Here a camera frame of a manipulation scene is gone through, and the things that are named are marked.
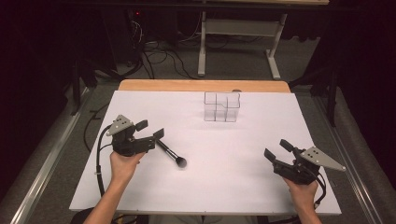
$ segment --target table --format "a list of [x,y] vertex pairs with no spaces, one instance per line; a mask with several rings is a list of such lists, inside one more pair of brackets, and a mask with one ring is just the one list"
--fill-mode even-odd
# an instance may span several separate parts
[[[237,122],[204,121],[203,91],[235,89],[242,91]],[[292,161],[292,155],[279,145],[281,137],[297,147],[313,146],[296,98],[285,82],[125,80],[113,95],[101,130],[118,114],[135,122],[148,119],[148,127],[137,133],[136,138],[164,128],[162,140],[188,161],[186,168],[178,168],[162,150],[149,151],[123,194],[119,212],[201,216],[295,214],[285,183],[263,156],[268,147],[279,160]],[[104,138],[103,146],[110,141],[109,137]],[[101,153],[105,187],[110,177],[111,151],[108,148]],[[71,210],[93,207],[100,199],[94,175],[95,154],[93,150],[87,161]],[[331,188],[317,212],[341,213]]]
[[[213,0],[213,2],[239,2],[239,3],[258,3],[258,4],[288,4],[288,5],[328,5],[328,0]],[[287,14],[283,13],[278,21],[247,21],[247,20],[225,20],[207,19],[206,12],[202,12],[201,22],[201,47],[198,60],[198,76],[205,76],[206,64],[206,35],[251,35],[271,37],[273,43],[271,48],[265,50],[265,56],[270,65],[273,79],[280,79],[277,69],[275,53],[285,26]]]

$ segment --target wire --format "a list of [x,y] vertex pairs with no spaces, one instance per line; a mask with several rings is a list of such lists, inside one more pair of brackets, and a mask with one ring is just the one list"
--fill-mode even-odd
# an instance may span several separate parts
[[[152,65],[152,64],[163,63],[163,62],[166,61],[167,58],[171,58],[171,59],[173,60],[173,64],[174,64],[175,71],[176,71],[180,76],[182,76],[182,77],[187,77],[187,78],[191,78],[191,79],[199,79],[199,78],[197,78],[197,77],[192,77],[192,76],[189,74],[189,72],[185,69],[183,60],[181,60],[181,58],[178,56],[178,54],[177,54],[174,50],[172,50],[172,49],[162,49],[162,48],[160,48],[160,44],[158,43],[157,46],[156,46],[155,48],[151,48],[150,50],[144,50],[144,52],[145,52],[145,56],[147,57],[147,61],[148,61],[148,63],[149,63],[150,65]],[[153,56],[154,54],[158,54],[158,53],[164,54],[164,57],[163,57],[159,62],[153,63],[153,62],[149,59],[149,57]],[[175,57],[180,61],[180,63],[181,63],[181,69],[182,69],[183,73],[181,73],[181,72],[177,69],[177,60],[176,60]]]
[[152,68],[151,61],[149,60],[149,57],[148,57],[148,55],[146,54],[145,51],[143,51],[143,55],[145,55],[146,60],[148,61],[149,68],[150,68],[150,70],[151,70],[151,76],[150,76],[147,67],[146,67],[145,64],[142,62],[143,66],[145,66],[145,69],[146,69],[146,71],[148,72],[148,77],[151,78],[151,79],[155,79],[154,69]]
[[202,12],[199,14],[198,22],[197,22],[197,25],[196,25],[195,30],[192,33],[192,35],[190,37],[186,38],[186,39],[179,40],[178,41],[179,43],[185,42],[185,41],[189,41],[189,40],[195,39],[198,36],[201,36],[201,35],[196,35],[196,33],[198,31],[198,28],[199,28],[199,24],[201,23],[201,19],[202,19]]
[[102,144],[102,138],[103,135],[105,135],[106,131],[110,129],[111,125],[106,126],[101,134],[99,135],[99,141],[98,141],[98,146],[97,146],[97,151],[96,151],[96,178],[98,180],[98,186],[99,186],[99,191],[101,197],[105,194],[105,187],[103,186],[103,179],[102,179],[102,170],[100,166],[100,150],[102,149],[100,145]]
[[88,146],[88,142],[87,142],[87,130],[88,130],[88,127],[89,127],[91,121],[93,121],[94,119],[100,119],[100,118],[97,118],[97,117],[96,117],[97,114],[98,114],[101,110],[103,110],[106,106],[108,106],[109,104],[110,104],[110,103],[107,103],[107,104],[101,106],[98,110],[91,110],[91,111],[90,111],[90,112],[93,113],[93,115],[92,115],[91,118],[88,120],[87,124],[85,125],[84,134],[83,134],[83,139],[84,139],[85,148],[87,148],[87,150],[88,150],[90,153],[91,153],[91,148]]

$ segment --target human hand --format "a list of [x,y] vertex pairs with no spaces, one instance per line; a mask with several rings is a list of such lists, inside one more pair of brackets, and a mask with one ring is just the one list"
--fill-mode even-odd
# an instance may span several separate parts
[[125,157],[113,151],[110,155],[111,182],[126,187],[134,175],[136,165],[145,154],[145,152],[142,152],[132,157]]
[[289,186],[291,198],[297,212],[314,211],[314,200],[315,193],[318,189],[318,182],[313,181],[309,185],[298,185],[285,177],[283,179]]

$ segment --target electrical cable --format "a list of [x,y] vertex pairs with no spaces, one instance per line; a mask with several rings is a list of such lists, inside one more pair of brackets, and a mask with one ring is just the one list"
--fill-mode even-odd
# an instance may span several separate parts
[[192,33],[192,35],[191,35],[190,37],[186,38],[186,39],[179,40],[179,41],[178,41],[179,43],[185,42],[185,41],[189,41],[189,40],[191,40],[191,39],[194,39],[194,38],[200,36],[200,35],[196,35],[196,33],[197,33],[197,31],[198,31],[199,24],[201,23],[201,19],[202,19],[202,12],[199,14],[198,22],[197,22],[197,25],[195,26],[195,30],[194,30],[194,32]]
[[110,103],[107,103],[107,104],[101,106],[98,110],[91,110],[91,111],[90,111],[90,112],[93,113],[93,115],[92,115],[91,118],[88,120],[87,124],[85,125],[85,127],[84,127],[84,134],[83,134],[83,140],[84,140],[85,148],[87,148],[87,150],[88,150],[90,153],[91,153],[91,148],[88,146],[88,142],[87,142],[87,130],[88,130],[88,127],[89,127],[91,121],[93,121],[94,119],[100,119],[100,118],[97,118],[97,117],[96,117],[97,114],[98,114],[101,110],[103,110],[105,107],[107,107],[109,104],[110,104]]
[[[320,187],[322,188],[322,194],[321,196],[314,202],[314,208],[317,209],[320,205],[320,202],[323,200],[323,198],[326,196],[326,181],[324,180],[324,177],[321,173],[319,173],[318,175],[320,175],[320,177],[322,178],[322,180],[320,180],[318,178],[317,175],[315,175],[312,171],[310,171],[309,169],[302,167],[305,171],[307,171],[309,174],[311,174],[312,176],[315,177],[316,181],[319,183]],[[291,217],[289,219],[283,219],[283,220],[279,220],[279,221],[274,221],[274,222],[270,222],[270,224],[281,224],[281,223],[294,223],[295,221],[298,221],[296,223],[301,223],[300,218],[297,217]]]
[[180,60],[180,62],[181,62],[181,69],[186,73],[186,75],[187,75],[187,77],[189,77],[189,78],[191,78],[191,79],[199,79],[199,78],[197,78],[197,77],[192,77],[192,76],[190,76],[190,74],[189,74],[189,72],[185,69],[185,67],[184,67],[184,63],[183,63],[183,60],[181,60],[181,58],[178,56],[178,54],[174,51],[174,50],[172,50],[172,49],[169,49],[169,51],[171,51],[171,52],[173,52],[176,56],[177,56],[177,58]]
[[96,151],[96,178],[98,180],[98,186],[99,186],[99,191],[100,191],[100,195],[101,197],[105,194],[105,187],[103,186],[103,179],[102,179],[102,170],[101,170],[101,166],[100,166],[100,151],[101,149],[101,144],[102,144],[102,138],[103,135],[105,135],[106,131],[109,130],[111,127],[111,125],[106,126],[101,134],[99,135],[99,141],[98,141],[98,146],[97,146],[97,151]]
[[[96,177],[97,177],[98,187],[99,187],[99,191],[100,191],[101,197],[103,197],[103,195],[105,194],[105,187],[103,185],[102,170],[101,170],[101,165],[100,165],[100,152],[101,152],[101,150],[103,148],[111,146],[111,143],[107,144],[107,145],[104,145],[102,147],[101,147],[101,144],[102,144],[103,136],[105,135],[106,131],[110,129],[110,127],[111,127],[111,125],[106,126],[102,130],[101,134],[99,135],[97,151],[96,151],[96,172],[95,172],[95,174],[96,174]],[[116,222],[118,219],[123,218],[123,217],[127,217],[127,216],[132,216],[132,215],[122,215],[120,217],[116,217],[116,218],[111,220],[111,223],[112,224],[118,224]],[[136,220],[137,220],[137,218],[133,219],[132,221],[125,222],[124,224],[132,224],[132,223],[135,223]]]
[[155,79],[154,69],[152,68],[151,61],[149,60],[149,57],[148,57],[148,55],[146,54],[145,51],[143,51],[143,55],[145,55],[146,61],[148,61],[148,65],[149,65],[149,68],[150,68],[150,70],[151,70],[151,77],[150,77],[149,71],[148,71],[148,69],[147,69],[146,66],[145,66],[146,71],[148,72],[148,77],[150,77],[151,79]]

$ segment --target gray carpet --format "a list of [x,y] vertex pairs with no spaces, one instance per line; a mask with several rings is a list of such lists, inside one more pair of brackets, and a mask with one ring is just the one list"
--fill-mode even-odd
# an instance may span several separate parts
[[[265,43],[265,40],[252,43],[245,43],[238,40],[222,49],[208,49],[205,79],[271,79],[268,64],[262,54],[262,45]],[[208,43],[213,48],[221,46],[221,44],[219,41],[209,41]],[[317,41],[300,43],[295,39],[281,41],[276,53],[276,61],[283,80],[294,80],[302,75],[316,44]],[[150,47],[150,49],[151,51],[149,51],[148,47],[148,58],[152,63],[155,63],[152,65],[152,69],[156,78],[185,78],[183,76],[186,76],[186,72],[183,71],[181,61],[177,59],[174,53],[168,51],[170,55],[166,55],[153,47]],[[171,47],[162,46],[162,49],[171,49]],[[196,77],[198,47],[180,45],[179,48],[174,50],[183,60],[185,70],[189,75]],[[147,61],[145,65],[151,73]],[[123,73],[126,69],[128,68],[120,65],[119,72]],[[148,72],[142,68],[129,78],[148,77]],[[88,103],[81,108],[81,116],[78,123],[68,138],[64,147],[64,153],[28,223],[70,222],[75,213],[69,211],[68,207],[73,198],[86,160],[89,157],[89,151],[84,146],[85,128],[87,127],[86,139],[89,148],[91,148],[99,132],[102,122],[100,118],[104,116],[106,109],[104,108],[97,113],[97,118],[99,119],[92,120],[89,126],[87,124],[94,111],[97,111],[110,101],[112,93],[117,87],[118,83],[113,80],[99,78],[99,85],[93,90],[92,97]],[[307,87],[299,87],[293,91],[297,95],[308,129],[316,146],[340,161],[341,155],[336,150],[337,145],[332,137],[331,129],[323,118],[323,113],[318,106],[318,101],[322,101],[322,99],[312,98]],[[383,172],[381,172],[370,150],[365,145],[364,139],[361,138],[359,129],[350,116],[341,94],[338,94],[337,103],[335,111],[336,131],[340,133],[343,143],[349,148],[348,153],[350,153],[354,164],[362,175],[362,179],[370,194],[374,196],[373,200],[379,207],[383,223],[396,223],[394,215],[394,208],[396,207],[396,201],[394,200],[395,192],[389,185],[389,182],[387,182]],[[9,223],[12,219],[21,204],[21,200],[30,188],[35,175],[38,173],[40,164],[44,162],[44,159],[48,155],[49,147],[46,146],[37,149],[32,159],[26,164],[24,172],[21,173],[19,180],[16,181],[7,198],[2,201],[0,205],[0,223]],[[372,223],[365,215],[360,199],[350,184],[349,177],[345,173],[332,170],[327,170],[327,174],[343,214],[335,217],[322,217],[322,221],[324,223],[337,224]],[[278,218],[280,217],[271,217],[270,220],[276,220]]]

